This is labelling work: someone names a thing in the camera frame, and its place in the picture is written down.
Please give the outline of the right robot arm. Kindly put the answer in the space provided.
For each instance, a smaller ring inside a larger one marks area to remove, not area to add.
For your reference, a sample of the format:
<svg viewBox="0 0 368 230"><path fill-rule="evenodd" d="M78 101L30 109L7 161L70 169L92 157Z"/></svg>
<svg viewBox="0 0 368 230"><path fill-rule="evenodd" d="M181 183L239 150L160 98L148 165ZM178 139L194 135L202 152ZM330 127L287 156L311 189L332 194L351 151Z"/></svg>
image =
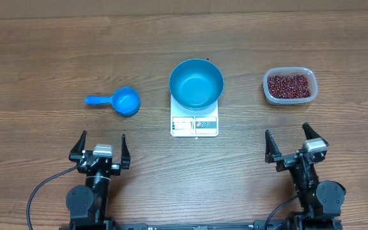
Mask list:
<svg viewBox="0 0 368 230"><path fill-rule="evenodd" d="M315 164L322 162L329 143L308 124L302 125L306 140L295 153L283 155L269 130L265 131L265 162L275 163L276 171L289 171L296 195L274 209L264 222L264 229L342 229L341 206L346 189L336 181L319 181ZM294 200L301 210L292 211L285 220L273 216Z"/></svg>

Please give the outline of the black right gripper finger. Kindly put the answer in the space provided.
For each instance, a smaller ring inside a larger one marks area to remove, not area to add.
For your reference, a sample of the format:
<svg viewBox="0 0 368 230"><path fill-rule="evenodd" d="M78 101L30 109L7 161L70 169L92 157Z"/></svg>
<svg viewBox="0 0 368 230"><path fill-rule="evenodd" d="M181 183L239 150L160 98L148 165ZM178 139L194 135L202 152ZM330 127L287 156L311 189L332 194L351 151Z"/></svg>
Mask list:
<svg viewBox="0 0 368 230"><path fill-rule="evenodd" d="M279 151L274 141L274 138L272 137L269 130L265 131L265 142L266 142L265 162L274 163L275 158L281 157L282 153Z"/></svg>
<svg viewBox="0 0 368 230"><path fill-rule="evenodd" d="M321 138L326 146L329 146L329 143L324 138L322 138L322 136L320 136L308 123L304 123L302 125L302 128L307 140Z"/></svg>

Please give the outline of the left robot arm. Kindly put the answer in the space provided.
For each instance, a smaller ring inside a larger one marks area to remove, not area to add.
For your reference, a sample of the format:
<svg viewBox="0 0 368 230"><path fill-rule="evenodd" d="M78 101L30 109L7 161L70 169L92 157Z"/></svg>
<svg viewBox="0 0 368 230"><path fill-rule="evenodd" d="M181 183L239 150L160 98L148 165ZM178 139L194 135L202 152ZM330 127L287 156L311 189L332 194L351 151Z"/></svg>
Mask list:
<svg viewBox="0 0 368 230"><path fill-rule="evenodd" d="M107 204L111 176L119 176L130 167L130 153L125 135L121 136L121 158L113 161L113 146L97 144L86 150L87 132L84 131L70 150L69 160L75 162L76 170L86 176L85 184L73 187L66 196L70 211L69 229L117 229L116 221L107 216Z"/></svg>

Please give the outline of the blue plastic measuring scoop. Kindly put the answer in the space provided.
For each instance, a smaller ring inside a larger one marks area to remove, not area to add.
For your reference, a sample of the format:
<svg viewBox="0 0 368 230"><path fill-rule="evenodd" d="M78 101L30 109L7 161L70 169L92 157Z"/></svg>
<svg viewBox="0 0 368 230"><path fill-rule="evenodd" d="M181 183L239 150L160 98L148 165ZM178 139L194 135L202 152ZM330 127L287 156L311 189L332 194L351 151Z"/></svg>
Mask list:
<svg viewBox="0 0 368 230"><path fill-rule="evenodd" d="M138 92L128 86L116 90L112 96L87 96L84 102L88 105L111 104L122 116L133 116L141 106Z"/></svg>

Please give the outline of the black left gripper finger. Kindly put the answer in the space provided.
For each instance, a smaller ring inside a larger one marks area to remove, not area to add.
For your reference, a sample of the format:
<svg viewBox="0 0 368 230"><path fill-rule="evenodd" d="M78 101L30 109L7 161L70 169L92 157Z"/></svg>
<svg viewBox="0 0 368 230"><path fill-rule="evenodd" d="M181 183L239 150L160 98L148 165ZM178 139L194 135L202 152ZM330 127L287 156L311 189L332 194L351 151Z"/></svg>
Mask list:
<svg viewBox="0 0 368 230"><path fill-rule="evenodd" d="M75 146L70 150L68 159L71 162L80 162L83 159L83 151L86 143L87 132L84 130L76 142Z"/></svg>
<svg viewBox="0 0 368 230"><path fill-rule="evenodd" d="M122 134L121 136L121 168L130 168L130 153L127 147L125 134Z"/></svg>

